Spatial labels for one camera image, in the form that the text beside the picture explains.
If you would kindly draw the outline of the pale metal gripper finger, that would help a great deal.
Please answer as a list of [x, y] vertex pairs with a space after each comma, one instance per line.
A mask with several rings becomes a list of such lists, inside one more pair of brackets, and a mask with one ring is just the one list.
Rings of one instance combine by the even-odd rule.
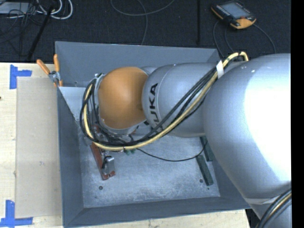
[[114, 163], [114, 157], [112, 156], [106, 156], [106, 168], [107, 168], [107, 174], [109, 176], [115, 175], [115, 163]]

